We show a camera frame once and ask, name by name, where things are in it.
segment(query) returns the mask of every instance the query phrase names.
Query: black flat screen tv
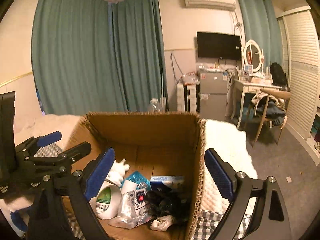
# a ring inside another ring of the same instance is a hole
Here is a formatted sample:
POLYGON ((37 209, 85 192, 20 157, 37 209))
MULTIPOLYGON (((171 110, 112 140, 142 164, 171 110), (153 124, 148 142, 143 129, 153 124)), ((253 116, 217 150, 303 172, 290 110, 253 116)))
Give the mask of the black flat screen tv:
POLYGON ((198 57, 241 60, 240 36, 197 32, 198 57))

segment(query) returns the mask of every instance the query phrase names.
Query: blue and white box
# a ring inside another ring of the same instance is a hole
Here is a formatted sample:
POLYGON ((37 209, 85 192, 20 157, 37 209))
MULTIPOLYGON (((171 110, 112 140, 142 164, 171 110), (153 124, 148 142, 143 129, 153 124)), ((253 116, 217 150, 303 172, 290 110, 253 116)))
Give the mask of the blue and white box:
POLYGON ((151 190, 167 192, 181 192, 184 176, 152 176, 150 179, 151 190))

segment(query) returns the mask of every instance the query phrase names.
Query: baseboard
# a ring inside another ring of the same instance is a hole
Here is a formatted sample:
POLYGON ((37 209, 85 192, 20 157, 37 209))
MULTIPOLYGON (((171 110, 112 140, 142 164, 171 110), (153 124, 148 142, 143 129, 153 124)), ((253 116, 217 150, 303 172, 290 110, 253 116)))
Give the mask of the baseboard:
POLYGON ((298 142, 303 146, 303 148, 308 152, 310 157, 312 158, 313 162, 316 166, 320 163, 320 156, 317 150, 309 145, 307 141, 288 123, 285 126, 289 132, 298 140, 298 142))

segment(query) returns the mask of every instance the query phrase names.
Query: black bag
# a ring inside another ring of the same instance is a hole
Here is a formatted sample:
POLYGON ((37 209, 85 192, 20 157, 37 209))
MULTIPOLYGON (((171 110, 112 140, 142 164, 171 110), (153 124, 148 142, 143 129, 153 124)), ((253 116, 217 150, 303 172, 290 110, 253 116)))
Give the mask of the black bag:
POLYGON ((282 69, 282 67, 274 62, 270 66, 270 73, 272 75, 273 85, 276 86, 287 86, 288 80, 287 77, 282 69))

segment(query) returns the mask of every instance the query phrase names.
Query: gray mini fridge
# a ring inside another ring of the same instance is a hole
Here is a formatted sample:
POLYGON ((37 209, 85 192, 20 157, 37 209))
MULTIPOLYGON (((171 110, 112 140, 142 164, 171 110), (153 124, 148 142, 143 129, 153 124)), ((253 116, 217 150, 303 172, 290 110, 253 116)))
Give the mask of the gray mini fridge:
POLYGON ((200 117, 224 121, 226 116, 228 73, 199 71, 200 117))

